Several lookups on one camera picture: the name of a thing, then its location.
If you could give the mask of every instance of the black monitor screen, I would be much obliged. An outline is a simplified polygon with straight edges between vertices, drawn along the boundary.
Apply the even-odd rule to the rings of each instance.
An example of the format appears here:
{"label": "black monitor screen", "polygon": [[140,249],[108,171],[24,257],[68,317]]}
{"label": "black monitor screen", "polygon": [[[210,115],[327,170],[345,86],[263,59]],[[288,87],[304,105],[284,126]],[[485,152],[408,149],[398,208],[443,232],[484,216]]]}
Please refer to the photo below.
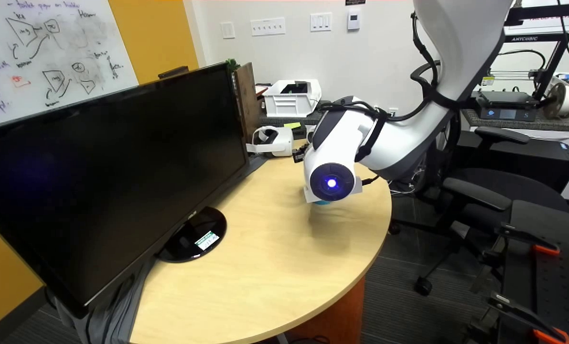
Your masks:
{"label": "black monitor screen", "polygon": [[247,165],[235,101],[222,64],[0,128],[0,233],[86,305]]}

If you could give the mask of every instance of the whiteboard drawing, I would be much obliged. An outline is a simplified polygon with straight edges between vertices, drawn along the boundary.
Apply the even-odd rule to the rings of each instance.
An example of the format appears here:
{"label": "whiteboard drawing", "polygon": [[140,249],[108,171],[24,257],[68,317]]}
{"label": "whiteboard drawing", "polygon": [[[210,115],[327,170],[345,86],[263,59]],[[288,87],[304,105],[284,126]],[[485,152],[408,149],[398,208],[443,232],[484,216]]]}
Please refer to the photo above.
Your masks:
{"label": "whiteboard drawing", "polygon": [[107,0],[0,0],[0,124],[137,85]]}

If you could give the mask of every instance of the sticky note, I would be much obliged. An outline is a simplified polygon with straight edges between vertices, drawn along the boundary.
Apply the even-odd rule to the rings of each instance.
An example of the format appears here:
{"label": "sticky note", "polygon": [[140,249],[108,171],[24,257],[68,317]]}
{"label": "sticky note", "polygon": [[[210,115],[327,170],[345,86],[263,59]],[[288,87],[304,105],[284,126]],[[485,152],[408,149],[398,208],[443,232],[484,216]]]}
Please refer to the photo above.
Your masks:
{"label": "sticky note", "polygon": [[287,128],[295,129],[295,128],[301,127],[301,123],[299,123],[299,122],[285,123],[284,126]]}

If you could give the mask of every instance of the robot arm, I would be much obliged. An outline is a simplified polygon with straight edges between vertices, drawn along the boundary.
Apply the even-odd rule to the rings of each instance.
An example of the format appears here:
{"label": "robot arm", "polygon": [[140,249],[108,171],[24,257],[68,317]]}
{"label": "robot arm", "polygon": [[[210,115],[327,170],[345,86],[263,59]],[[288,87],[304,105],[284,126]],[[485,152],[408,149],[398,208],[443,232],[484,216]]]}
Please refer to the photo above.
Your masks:
{"label": "robot arm", "polygon": [[[511,4],[512,0],[414,0],[418,20],[441,57],[439,82],[433,91],[456,102],[470,95],[503,45],[503,23]],[[361,164],[385,179],[400,178],[415,168],[455,115],[435,100],[425,99],[423,104],[411,118],[387,121],[382,128],[363,111],[363,105],[354,105],[359,111],[354,107],[328,111],[305,152],[306,199],[336,201],[358,190],[354,158],[376,135],[374,130],[379,130],[377,139]]]}

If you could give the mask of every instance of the monitor base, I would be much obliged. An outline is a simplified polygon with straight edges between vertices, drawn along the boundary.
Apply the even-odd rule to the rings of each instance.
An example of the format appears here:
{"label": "monitor base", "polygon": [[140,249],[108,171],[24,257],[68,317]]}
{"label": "monitor base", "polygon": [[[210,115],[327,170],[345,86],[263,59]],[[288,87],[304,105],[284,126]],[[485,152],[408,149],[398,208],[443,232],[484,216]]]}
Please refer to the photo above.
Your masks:
{"label": "monitor base", "polygon": [[198,259],[221,243],[226,230],[225,215],[212,207],[204,207],[166,242],[157,257],[168,263]]}

